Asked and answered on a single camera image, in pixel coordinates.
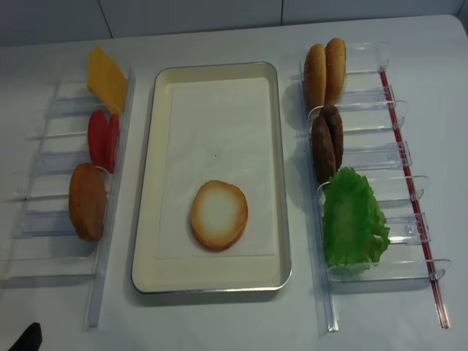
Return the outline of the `clear acrylic right rack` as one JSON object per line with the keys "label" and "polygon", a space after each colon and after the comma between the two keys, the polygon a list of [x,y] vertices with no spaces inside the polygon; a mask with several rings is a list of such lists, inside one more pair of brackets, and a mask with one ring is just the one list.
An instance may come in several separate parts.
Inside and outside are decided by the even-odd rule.
{"label": "clear acrylic right rack", "polygon": [[298,137],[313,295],[324,333],[339,328],[338,296],[375,292],[427,289],[440,325],[450,325],[440,282],[451,262],[431,253],[431,233],[420,206],[428,179],[411,171],[410,149],[401,134],[408,107],[395,98],[388,82],[389,53],[386,42],[349,44],[347,77],[336,105],[344,127],[342,164],[367,178],[387,219],[389,244],[377,262],[333,266],[326,260],[322,230],[325,186],[316,178],[310,136],[320,108],[309,107],[306,101],[305,51],[299,53],[297,72],[291,78],[295,118],[301,128]]}

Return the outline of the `red tomato slice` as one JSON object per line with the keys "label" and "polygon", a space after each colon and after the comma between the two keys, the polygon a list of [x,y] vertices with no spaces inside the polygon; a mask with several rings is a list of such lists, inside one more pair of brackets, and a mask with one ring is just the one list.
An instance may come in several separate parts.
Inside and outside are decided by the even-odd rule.
{"label": "red tomato slice", "polygon": [[113,114],[107,128],[107,140],[105,142],[105,168],[109,173],[114,173],[116,163],[116,148],[119,138],[119,118]]}
{"label": "red tomato slice", "polygon": [[88,149],[91,161],[98,167],[105,166],[105,139],[107,137],[107,120],[102,110],[95,110],[88,122]]}

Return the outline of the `left red tomato slice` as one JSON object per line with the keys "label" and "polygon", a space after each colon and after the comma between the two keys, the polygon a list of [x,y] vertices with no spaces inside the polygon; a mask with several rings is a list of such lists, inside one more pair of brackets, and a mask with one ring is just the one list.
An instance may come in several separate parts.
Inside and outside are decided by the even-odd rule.
{"label": "left red tomato slice", "polygon": [[102,110],[95,110],[88,122],[88,149],[91,161],[98,167],[105,166],[105,139],[107,137],[107,120]]}

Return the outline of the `green lettuce leaf in rack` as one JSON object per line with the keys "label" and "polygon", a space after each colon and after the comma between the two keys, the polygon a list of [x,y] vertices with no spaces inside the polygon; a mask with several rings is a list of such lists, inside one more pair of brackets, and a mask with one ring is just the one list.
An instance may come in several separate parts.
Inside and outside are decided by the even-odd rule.
{"label": "green lettuce leaf in rack", "polygon": [[390,228],[367,177],[342,168],[324,189],[323,247],[330,267],[378,263]]}

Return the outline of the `rear brown meat patty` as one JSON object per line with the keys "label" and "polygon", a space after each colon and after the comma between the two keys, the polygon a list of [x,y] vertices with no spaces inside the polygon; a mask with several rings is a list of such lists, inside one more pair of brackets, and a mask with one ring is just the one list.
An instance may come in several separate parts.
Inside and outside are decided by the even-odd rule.
{"label": "rear brown meat patty", "polygon": [[339,110],[334,105],[326,105],[321,111],[320,115],[325,119],[330,132],[333,151],[335,155],[336,169],[338,170],[342,164],[344,153],[344,130],[342,119]]}

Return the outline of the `toasted bun bottom slice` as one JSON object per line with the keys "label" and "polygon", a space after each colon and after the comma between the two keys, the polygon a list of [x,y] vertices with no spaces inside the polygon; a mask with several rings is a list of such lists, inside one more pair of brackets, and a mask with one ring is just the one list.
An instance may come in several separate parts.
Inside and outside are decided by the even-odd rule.
{"label": "toasted bun bottom slice", "polygon": [[190,225],[202,246],[223,251],[243,235],[248,221],[248,205],[243,192],[223,181],[203,184],[195,195]]}

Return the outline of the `front brown meat patty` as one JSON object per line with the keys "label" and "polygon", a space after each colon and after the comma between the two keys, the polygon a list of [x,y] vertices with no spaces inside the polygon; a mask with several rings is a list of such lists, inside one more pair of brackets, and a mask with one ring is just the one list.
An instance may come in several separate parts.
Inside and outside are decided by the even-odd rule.
{"label": "front brown meat patty", "polygon": [[312,156],[319,184],[323,184],[336,172],[336,158],[328,125],[322,116],[312,123]]}

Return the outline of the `brown bun in left rack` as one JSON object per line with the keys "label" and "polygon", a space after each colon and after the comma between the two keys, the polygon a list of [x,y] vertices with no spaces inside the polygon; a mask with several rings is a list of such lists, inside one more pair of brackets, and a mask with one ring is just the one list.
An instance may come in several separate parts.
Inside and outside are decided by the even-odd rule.
{"label": "brown bun in left rack", "polygon": [[79,164],[69,184],[69,218],[82,240],[96,242],[104,231],[105,183],[91,163]]}

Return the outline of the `cream metal tray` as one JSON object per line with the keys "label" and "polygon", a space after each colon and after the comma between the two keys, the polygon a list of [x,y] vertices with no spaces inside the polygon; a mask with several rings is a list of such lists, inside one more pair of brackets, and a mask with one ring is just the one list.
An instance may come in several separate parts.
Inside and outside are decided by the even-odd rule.
{"label": "cream metal tray", "polygon": [[[275,251],[272,254],[221,257],[219,253],[224,250],[213,251],[206,248],[215,255],[201,258],[158,258],[156,254],[169,145],[172,86],[179,83],[247,78],[265,78],[270,91],[273,177],[271,183],[274,187],[276,205]],[[275,291],[288,282],[290,275],[290,236],[287,223],[279,87],[275,67],[267,62],[255,62],[173,67],[162,70],[157,75],[154,85],[141,186],[132,261],[132,283],[135,289],[142,293]]]}

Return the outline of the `brown meat patty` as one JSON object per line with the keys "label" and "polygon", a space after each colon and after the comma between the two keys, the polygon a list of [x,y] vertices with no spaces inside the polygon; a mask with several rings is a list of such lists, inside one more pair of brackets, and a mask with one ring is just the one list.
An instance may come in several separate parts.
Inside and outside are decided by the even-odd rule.
{"label": "brown meat patty", "polygon": [[323,184],[336,172],[336,158],[328,125],[322,116],[312,123],[312,156],[319,184]]}
{"label": "brown meat patty", "polygon": [[344,130],[342,119],[339,110],[334,105],[326,105],[321,111],[320,115],[325,119],[330,132],[333,151],[335,155],[336,169],[338,170],[342,164],[344,153]]}

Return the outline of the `right red tomato slice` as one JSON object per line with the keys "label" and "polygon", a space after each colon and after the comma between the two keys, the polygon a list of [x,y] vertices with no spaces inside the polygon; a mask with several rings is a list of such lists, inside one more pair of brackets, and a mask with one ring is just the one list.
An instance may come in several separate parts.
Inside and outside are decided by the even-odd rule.
{"label": "right red tomato slice", "polygon": [[116,163],[116,148],[119,138],[119,118],[113,114],[107,128],[107,140],[105,142],[105,168],[109,173],[114,173]]}

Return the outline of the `clear acrylic left rack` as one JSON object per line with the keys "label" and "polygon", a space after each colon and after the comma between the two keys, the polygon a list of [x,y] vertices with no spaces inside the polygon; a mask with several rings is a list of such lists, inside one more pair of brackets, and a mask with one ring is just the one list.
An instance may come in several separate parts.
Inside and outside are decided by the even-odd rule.
{"label": "clear acrylic left rack", "polygon": [[3,93],[1,125],[1,280],[88,284],[84,323],[99,324],[103,291],[116,221],[129,120],[136,78],[127,73],[125,105],[113,173],[105,183],[104,234],[100,241],[80,239],[69,219],[68,194],[73,170],[91,160],[88,121],[110,111],[86,88],[86,69],[68,67],[34,75],[19,99],[10,85]]}

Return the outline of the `white paper tray liner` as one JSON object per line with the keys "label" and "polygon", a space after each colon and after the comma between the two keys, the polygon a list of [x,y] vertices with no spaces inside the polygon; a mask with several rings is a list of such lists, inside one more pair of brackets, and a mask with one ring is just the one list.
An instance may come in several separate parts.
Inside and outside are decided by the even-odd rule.
{"label": "white paper tray liner", "polygon": [[169,145],[157,257],[213,257],[194,238],[190,212],[210,180],[237,186],[248,204],[243,235],[221,257],[275,251],[270,91],[265,78],[172,86]]}

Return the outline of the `clear acrylic rack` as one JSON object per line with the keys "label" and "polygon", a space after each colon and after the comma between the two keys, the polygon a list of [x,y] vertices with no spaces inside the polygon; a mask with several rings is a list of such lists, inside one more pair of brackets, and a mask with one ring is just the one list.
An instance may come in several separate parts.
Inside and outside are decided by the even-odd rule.
{"label": "clear acrylic rack", "polygon": [[129,120],[136,78],[127,73],[125,105],[113,173],[105,183],[104,234],[100,241],[80,239],[69,219],[68,194],[73,170],[91,160],[88,121],[110,111],[86,88],[86,69],[68,67],[34,75],[19,99],[10,85],[3,93],[1,125],[1,280],[88,284],[84,323],[99,324],[103,291],[116,221]]}
{"label": "clear acrylic rack", "polygon": [[326,260],[322,230],[325,186],[316,178],[310,136],[320,108],[309,107],[306,101],[305,51],[299,53],[297,72],[291,78],[295,118],[301,128],[298,137],[313,295],[324,333],[339,328],[338,296],[375,292],[427,289],[440,325],[450,325],[440,282],[451,262],[431,253],[431,233],[420,206],[428,179],[411,171],[410,149],[401,134],[408,107],[395,98],[388,82],[389,53],[386,42],[349,44],[347,77],[336,105],[344,127],[342,164],[367,178],[387,219],[389,244],[377,262],[333,266]]}

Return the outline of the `sesame bun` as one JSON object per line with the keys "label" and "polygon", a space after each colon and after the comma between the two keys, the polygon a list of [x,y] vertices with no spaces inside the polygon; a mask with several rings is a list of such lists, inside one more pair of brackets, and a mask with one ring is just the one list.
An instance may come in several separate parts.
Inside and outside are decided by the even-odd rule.
{"label": "sesame bun", "polygon": [[310,47],[303,68],[304,88],[309,108],[312,110],[325,101],[326,60],[325,48],[317,43]]}
{"label": "sesame bun", "polygon": [[335,105],[341,96],[346,77],[346,53],[344,41],[338,37],[331,39],[325,47],[326,105]]}

